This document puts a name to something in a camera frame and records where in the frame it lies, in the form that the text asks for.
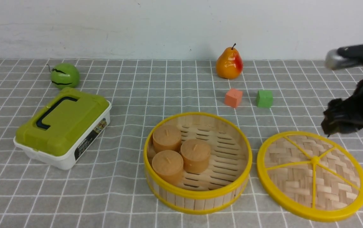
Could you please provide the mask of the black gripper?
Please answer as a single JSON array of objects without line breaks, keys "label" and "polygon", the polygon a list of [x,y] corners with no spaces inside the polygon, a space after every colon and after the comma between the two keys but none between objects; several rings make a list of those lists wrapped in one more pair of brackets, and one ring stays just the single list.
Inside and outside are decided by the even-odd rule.
[{"label": "black gripper", "polygon": [[363,128],[363,79],[356,85],[353,94],[346,99],[335,98],[328,102],[323,113],[322,131],[327,136],[336,133],[350,134]]}]

